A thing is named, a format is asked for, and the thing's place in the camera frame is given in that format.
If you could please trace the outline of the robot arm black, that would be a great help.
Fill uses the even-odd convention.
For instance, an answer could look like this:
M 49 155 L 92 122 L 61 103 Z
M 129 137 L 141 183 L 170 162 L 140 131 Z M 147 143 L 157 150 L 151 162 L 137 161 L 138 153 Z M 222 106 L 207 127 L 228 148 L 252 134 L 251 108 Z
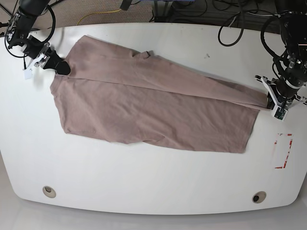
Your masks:
M 298 91 L 307 85 L 307 2 L 305 0 L 276 0 L 277 14 L 269 18 L 260 32 L 260 40 L 265 50 L 272 56 L 272 70 L 276 78 L 269 80 L 257 75 L 268 90 L 267 109 L 272 116 L 285 120 L 290 108 L 306 104 L 306 97 Z M 280 35 L 285 51 L 279 56 L 266 44 L 264 33 L 267 26 L 279 21 Z
M 56 17 L 49 5 L 48 0 L 18 0 L 15 4 L 14 15 L 11 16 L 4 33 L 4 44 L 8 53 L 25 61 L 26 57 L 30 62 L 24 62 L 24 78 L 32 78 L 32 69 L 52 69 L 56 74 L 69 75 L 71 69 L 68 63 L 62 59 L 50 46 L 56 28 Z M 30 32 L 37 18 L 48 11 L 52 18 L 51 31 L 43 41 L 30 35 Z

